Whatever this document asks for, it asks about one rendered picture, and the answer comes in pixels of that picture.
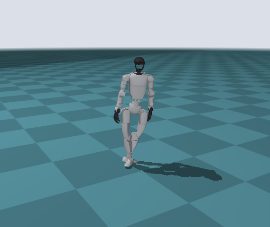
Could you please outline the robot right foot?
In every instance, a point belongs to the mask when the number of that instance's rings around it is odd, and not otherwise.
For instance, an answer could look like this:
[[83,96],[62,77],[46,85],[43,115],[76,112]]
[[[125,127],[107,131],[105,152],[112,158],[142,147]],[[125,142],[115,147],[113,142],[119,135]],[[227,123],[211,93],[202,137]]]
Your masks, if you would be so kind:
[[134,163],[134,159],[133,158],[132,158],[132,160],[128,159],[128,161],[124,164],[124,166],[129,167],[132,165],[132,163]]

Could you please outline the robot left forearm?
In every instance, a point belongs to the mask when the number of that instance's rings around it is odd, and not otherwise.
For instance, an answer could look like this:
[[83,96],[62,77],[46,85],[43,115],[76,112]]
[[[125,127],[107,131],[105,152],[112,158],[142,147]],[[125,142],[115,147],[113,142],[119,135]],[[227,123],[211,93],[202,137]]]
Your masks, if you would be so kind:
[[151,107],[154,108],[153,107],[153,104],[154,104],[153,99],[154,99],[154,96],[148,97],[148,108],[149,108],[149,110],[150,110]]

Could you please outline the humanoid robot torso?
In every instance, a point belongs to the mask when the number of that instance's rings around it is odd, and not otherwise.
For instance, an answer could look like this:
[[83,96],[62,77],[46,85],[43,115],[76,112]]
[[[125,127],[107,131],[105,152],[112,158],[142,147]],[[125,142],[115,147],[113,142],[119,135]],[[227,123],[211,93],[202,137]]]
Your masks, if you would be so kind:
[[143,99],[148,82],[148,76],[144,72],[142,75],[136,75],[137,72],[130,73],[129,80],[129,93],[133,99],[132,103],[129,103],[131,114],[140,114],[141,105],[138,99]]

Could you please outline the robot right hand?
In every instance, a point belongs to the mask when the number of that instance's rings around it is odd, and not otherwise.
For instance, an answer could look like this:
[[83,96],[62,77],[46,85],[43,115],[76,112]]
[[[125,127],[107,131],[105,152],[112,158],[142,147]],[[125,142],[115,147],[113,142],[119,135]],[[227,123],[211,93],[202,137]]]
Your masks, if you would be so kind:
[[[120,113],[120,109],[117,109],[117,111],[114,111],[115,113],[114,113],[114,120],[115,120],[115,122],[117,122],[117,123],[119,123],[120,122],[120,120],[119,120],[119,118],[118,118],[118,113]],[[119,121],[119,122],[118,122]]]

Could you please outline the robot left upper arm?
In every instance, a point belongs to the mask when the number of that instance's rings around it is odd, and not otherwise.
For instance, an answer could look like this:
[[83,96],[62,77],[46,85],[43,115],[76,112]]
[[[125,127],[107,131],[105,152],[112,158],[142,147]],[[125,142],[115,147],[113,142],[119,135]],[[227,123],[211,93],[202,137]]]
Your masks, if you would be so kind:
[[148,92],[147,95],[149,97],[154,96],[153,86],[154,86],[154,78],[152,75],[147,74],[148,76]]

